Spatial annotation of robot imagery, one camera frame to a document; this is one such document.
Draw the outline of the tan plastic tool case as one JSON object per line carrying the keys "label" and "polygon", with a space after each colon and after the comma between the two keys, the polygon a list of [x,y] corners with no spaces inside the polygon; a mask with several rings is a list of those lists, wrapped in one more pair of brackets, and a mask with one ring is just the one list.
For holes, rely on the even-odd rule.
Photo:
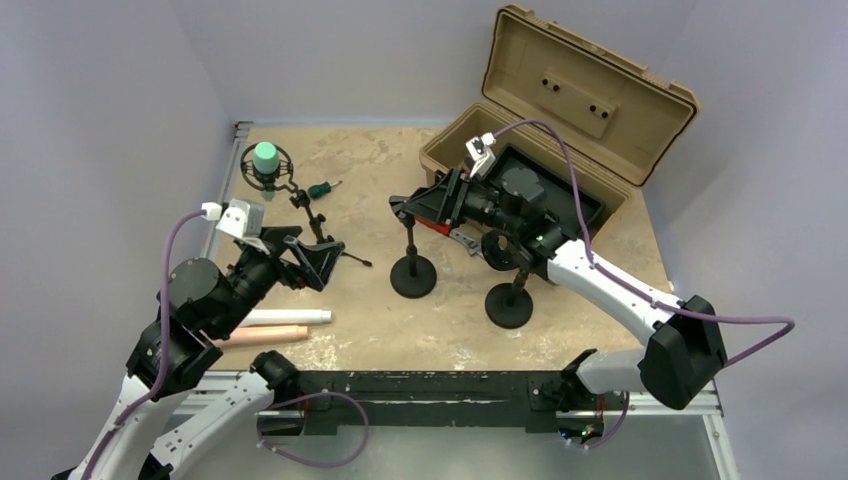
{"label": "tan plastic tool case", "polygon": [[466,142],[526,155],[564,181],[575,166],[587,226],[601,230],[655,173],[698,115],[695,93],[519,5],[496,15],[483,99],[419,150],[427,184],[460,165]]}

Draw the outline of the pink microphone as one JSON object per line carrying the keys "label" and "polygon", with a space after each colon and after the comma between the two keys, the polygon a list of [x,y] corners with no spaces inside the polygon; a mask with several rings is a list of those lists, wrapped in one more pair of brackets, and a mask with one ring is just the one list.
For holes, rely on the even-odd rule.
{"label": "pink microphone", "polygon": [[309,328],[301,325],[240,327],[234,330],[228,339],[214,340],[213,343],[222,348],[229,348],[297,342],[308,338]]}

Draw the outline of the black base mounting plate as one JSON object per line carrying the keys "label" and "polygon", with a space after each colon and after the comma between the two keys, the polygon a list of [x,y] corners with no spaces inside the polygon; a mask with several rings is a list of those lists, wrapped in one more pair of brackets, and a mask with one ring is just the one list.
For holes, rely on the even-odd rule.
{"label": "black base mounting plate", "polygon": [[308,371],[272,384],[308,435],[342,426],[519,428],[599,437],[621,394],[580,393],[559,371]]}

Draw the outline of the white microphone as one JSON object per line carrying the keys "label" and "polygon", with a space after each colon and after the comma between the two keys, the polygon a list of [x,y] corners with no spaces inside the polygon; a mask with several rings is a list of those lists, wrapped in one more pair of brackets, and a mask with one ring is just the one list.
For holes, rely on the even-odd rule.
{"label": "white microphone", "polygon": [[328,324],[333,313],[322,309],[254,309],[241,322],[242,327],[309,326]]}

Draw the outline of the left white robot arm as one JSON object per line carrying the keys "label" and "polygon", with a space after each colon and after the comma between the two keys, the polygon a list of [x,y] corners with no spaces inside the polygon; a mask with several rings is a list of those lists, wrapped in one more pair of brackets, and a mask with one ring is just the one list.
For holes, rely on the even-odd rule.
{"label": "left white robot arm", "polygon": [[207,258],[166,268],[160,311],[126,363],[119,397],[95,445],[60,479],[182,479],[216,443],[251,414],[284,409],[301,393],[300,372],[276,350],[261,352],[218,399],[167,430],[173,412],[222,357],[229,340],[272,288],[322,291],[341,242],[305,245],[298,226],[262,227],[237,240],[236,263],[221,270]]}

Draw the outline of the round base shock mount stand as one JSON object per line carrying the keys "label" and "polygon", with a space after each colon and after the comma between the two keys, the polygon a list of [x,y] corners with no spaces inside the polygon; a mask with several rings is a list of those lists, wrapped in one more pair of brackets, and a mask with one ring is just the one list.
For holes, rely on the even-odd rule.
{"label": "round base shock mount stand", "polygon": [[483,259],[499,272],[517,270],[511,283],[492,287],[485,298],[489,320],[504,329],[524,326],[533,313],[533,300],[525,289],[533,267],[533,257],[523,246],[502,232],[490,230],[481,238]]}

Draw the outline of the red adjustable wrench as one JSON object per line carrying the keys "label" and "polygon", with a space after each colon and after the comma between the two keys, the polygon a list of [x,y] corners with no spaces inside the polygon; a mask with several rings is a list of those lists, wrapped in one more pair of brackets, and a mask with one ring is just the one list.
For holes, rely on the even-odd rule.
{"label": "red adjustable wrench", "polygon": [[462,244],[470,256],[483,256],[482,248],[479,241],[475,240],[468,234],[462,232],[458,228],[451,228],[446,224],[432,223],[420,217],[416,217],[416,221],[418,224],[426,226],[430,230],[433,230],[436,233],[439,233],[440,235],[443,235],[445,237],[449,237],[455,240],[456,242]]}

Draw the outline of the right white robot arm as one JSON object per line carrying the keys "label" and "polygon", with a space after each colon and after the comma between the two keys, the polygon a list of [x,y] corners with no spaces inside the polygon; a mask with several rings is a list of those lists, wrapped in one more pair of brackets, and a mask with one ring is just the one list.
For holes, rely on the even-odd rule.
{"label": "right white robot arm", "polygon": [[682,301],[603,263],[585,241],[566,235],[545,200],[542,183],[526,168],[508,170],[495,185],[452,168],[430,187],[390,196],[392,213],[408,232],[406,254],[390,274],[392,287],[406,298],[421,298],[435,286],[435,267],[414,242],[417,221],[448,229],[468,220],[487,226],[506,240],[506,267],[517,271],[512,281],[486,295],[484,309],[492,323],[504,329],[528,323],[534,304],[525,285],[537,274],[600,308],[641,345],[581,353],[562,371],[561,408],[584,407],[612,391],[635,391],[668,408],[685,409],[728,363],[719,328],[710,321],[712,305],[699,296]]}

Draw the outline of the black tripod mic stand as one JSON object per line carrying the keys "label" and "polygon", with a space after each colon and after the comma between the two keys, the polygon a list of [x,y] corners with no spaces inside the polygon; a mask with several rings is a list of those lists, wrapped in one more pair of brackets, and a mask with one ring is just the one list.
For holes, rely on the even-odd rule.
{"label": "black tripod mic stand", "polygon": [[[239,159],[239,169],[244,181],[254,190],[261,194],[262,187],[255,178],[253,168],[254,149],[258,143],[248,145],[241,153]],[[294,163],[291,156],[279,145],[274,144],[279,152],[280,157],[280,173],[276,181],[276,191],[285,191],[291,194],[289,200],[296,209],[304,209],[309,220],[309,227],[315,236],[317,242],[325,243],[334,241],[331,235],[324,233],[323,224],[326,222],[326,217],[319,213],[314,214],[311,208],[313,199],[310,199],[307,190],[301,188],[294,180]]]}

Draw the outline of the green microphone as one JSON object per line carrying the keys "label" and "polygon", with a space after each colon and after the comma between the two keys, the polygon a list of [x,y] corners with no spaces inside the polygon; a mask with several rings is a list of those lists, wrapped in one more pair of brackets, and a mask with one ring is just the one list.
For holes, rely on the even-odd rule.
{"label": "green microphone", "polygon": [[276,146],[271,142],[259,142],[254,151],[254,175],[262,187],[261,195],[264,201],[273,200],[276,191],[276,181],[280,173],[280,157]]}

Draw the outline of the round base clip stand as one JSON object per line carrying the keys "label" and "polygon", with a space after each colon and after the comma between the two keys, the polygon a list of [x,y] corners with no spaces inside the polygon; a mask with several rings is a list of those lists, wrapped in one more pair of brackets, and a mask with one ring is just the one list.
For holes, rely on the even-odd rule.
{"label": "round base clip stand", "polygon": [[437,272],[433,263],[426,257],[418,254],[414,240],[414,226],[416,220],[413,214],[408,213],[402,205],[407,197],[392,195],[389,197],[389,205],[393,214],[404,226],[407,236],[406,253],[393,265],[390,272],[390,283],[392,288],[402,297],[418,299],[428,295],[437,283]]}

